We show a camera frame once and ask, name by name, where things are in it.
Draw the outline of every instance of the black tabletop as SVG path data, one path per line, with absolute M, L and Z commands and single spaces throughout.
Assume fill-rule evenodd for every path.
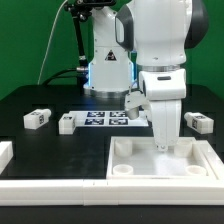
M 23 116 L 49 108 L 48 124 L 27 130 Z M 13 141 L 14 157 L 1 180 L 104 179 L 111 136 L 152 136 L 151 127 L 78 127 L 61 136 L 58 121 L 69 111 L 123 110 L 124 99 L 84 96 L 75 86 L 24 86 L 0 101 L 0 141 Z M 185 112 L 215 120 L 213 134 L 200 135 L 186 126 Z M 203 86 L 187 88 L 182 103 L 180 136 L 207 140 L 224 159 L 224 101 Z M 222 206 L 48 206 L 1 207 L 1 223 L 221 223 Z

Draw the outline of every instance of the small white cube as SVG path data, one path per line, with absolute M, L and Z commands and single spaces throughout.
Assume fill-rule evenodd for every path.
M 24 128 L 26 129 L 38 129 L 49 121 L 51 111 L 49 109 L 35 110 L 23 117 Z
M 184 115 L 187 120 L 187 126 L 200 134 L 213 133 L 214 120 L 201 113 L 188 112 Z
M 0 174 L 13 157 L 12 142 L 0 142 Z
M 63 114 L 59 121 L 59 134 L 72 135 L 75 130 L 75 114 Z

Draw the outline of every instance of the white cylinder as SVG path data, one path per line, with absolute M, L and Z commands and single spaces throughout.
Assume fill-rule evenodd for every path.
M 188 176 L 206 176 L 207 170 L 202 166 L 192 165 L 186 167 L 186 174 Z
M 132 141 L 130 139 L 116 140 L 114 148 L 116 156 L 124 158 L 132 155 Z
M 114 175 L 133 175 L 134 169 L 132 166 L 120 164 L 113 168 Z
M 179 139 L 174 146 L 174 155 L 181 158 L 190 157 L 192 155 L 192 140 Z

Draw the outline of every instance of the green wall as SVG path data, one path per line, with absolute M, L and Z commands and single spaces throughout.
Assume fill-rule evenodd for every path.
M 63 0 L 1 1 L 0 99 L 22 85 L 37 84 L 54 17 Z M 119 9 L 128 0 L 120 0 Z M 187 51 L 187 81 L 208 86 L 224 99 L 223 0 L 204 0 L 210 29 L 193 50 Z M 93 57 L 91 21 L 82 24 L 86 54 Z M 78 64 L 77 44 L 69 13 L 62 12 L 55 30 L 42 81 L 53 73 Z M 75 80 L 60 80 L 74 84 Z

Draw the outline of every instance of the white block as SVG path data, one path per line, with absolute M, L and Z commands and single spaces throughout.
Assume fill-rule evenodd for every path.
M 214 120 L 201 113 L 186 113 L 184 118 L 187 120 L 187 126 L 200 134 L 213 133 Z
M 84 205 L 118 205 L 117 186 L 107 180 L 84 180 Z
M 221 185 L 207 181 L 121 180 L 119 205 L 218 205 L 224 202 Z
M 0 143 L 0 174 L 13 157 L 12 142 Z
M 23 116 L 24 128 L 26 129 L 38 129 L 49 121 L 51 111 L 49 109 L 34 110 L 33 112 Z
M 75 114 L 63 114 L 62 118 L 59 121 L 59 134 L 60 135 L 72 135 L 76 123 L 75 123 Z
M 83 180 L 0 181 L 0 205 L 83 205 Z

